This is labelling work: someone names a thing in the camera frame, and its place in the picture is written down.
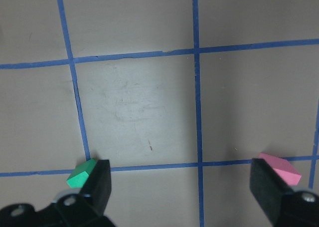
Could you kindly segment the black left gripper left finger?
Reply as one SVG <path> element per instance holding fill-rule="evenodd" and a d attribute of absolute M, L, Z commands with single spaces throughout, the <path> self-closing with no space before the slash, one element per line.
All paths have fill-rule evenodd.
<path fill-rule="evenodd" d="M 104 211 L 111 195 L 111 167 L 109 160 L 99 160 L 93 168 L 79 195 L 100 215 Z"/>

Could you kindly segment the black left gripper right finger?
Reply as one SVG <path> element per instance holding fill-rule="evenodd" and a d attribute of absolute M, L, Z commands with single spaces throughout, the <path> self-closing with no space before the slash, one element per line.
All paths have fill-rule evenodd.
<path fill-rule="evenodd" d="M 251 163 L 249 187 L 270 223 L 277 224 L 284 196 L 293 193 L 291 187 L 264 159 L 258 158 Z"/>

